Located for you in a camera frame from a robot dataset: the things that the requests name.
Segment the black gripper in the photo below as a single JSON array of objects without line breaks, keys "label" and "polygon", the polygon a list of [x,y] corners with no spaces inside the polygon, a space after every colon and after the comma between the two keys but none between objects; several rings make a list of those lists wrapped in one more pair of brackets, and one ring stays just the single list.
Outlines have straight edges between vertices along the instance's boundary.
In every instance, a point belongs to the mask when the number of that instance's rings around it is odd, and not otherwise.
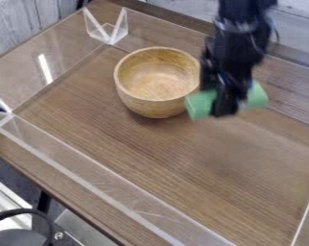
[{"label": "black gripper", "polygon": [[214,117],[234,115],[247,100],[252,69],[263,60],[271,32],[270,18],[242,23],[215,19],[215,39],[212,45],[204,43],[199,56],[199,89],[216,92]]}]

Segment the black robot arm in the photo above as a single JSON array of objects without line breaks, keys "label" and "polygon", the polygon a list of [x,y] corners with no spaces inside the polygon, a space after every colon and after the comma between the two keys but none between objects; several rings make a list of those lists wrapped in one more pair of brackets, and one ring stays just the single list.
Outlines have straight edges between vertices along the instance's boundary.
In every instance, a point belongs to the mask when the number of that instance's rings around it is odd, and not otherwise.
[{"label": "black robot arm", "polygon": [[199,56],[199,90],[214,91],[210,113],[230,116],[247,101],[252,70],[262,62],[272,32],[267,11],[278,0],[218,0],[215,39]]}]

